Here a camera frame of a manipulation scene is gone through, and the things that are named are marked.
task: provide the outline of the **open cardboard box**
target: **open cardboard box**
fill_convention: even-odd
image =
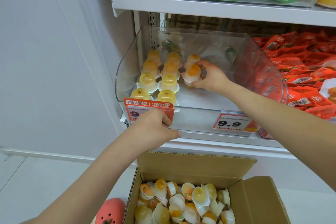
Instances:
[[[227,188],[236,224],[290,223],[271,177],[242,179],[256,159],[152,151],[143,153],[137,161],[123,224],[134,223],[140,184],[158,179],[179,185],[212,183],[216,189]]]

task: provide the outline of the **hand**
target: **hand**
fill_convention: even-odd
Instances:
[[[181,136],[181,132],[169,129],[171,125],[167,115],[153,109],[143,113],[128,129],[122,133],[129,140],[129,145],[136,147],[139,154],[162,146],[165,142]]]
[[[207,75],[199,82],[193,82],[195,88],[202,88],[220,95],[223,95],[226,89],[233,83],[224,72],[216,65],[207,60],[200,60],[196,63],[201,70],[207,70]]]

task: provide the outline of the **white floor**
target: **white floor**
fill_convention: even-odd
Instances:
[[[89,166],[61,160],[0,153],[0,224],[38,215]],[[135,169],[129,167],[108,198],[127,201]],[[278,188],[292,224],[336,223],[335,193]]]

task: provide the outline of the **orange price tag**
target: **orange price tag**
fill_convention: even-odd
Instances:
[[[241,130],[246,132],[256,132],[258,130],[257,123],[250,117],[239,114],[221,113],[217,118],[213,128]]]
[[[141,114],[152,110],[153,108],[157,108],[163,111],[167,115],[167,117],[173,122],[175,109],[172,103],[136,98],[125,98],[124,104],[130,122],[137,120]]]

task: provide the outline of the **white shelf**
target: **white shelf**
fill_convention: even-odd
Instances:
[[[336,27],[336,11],[197,0],[112,0],[116,9]]]

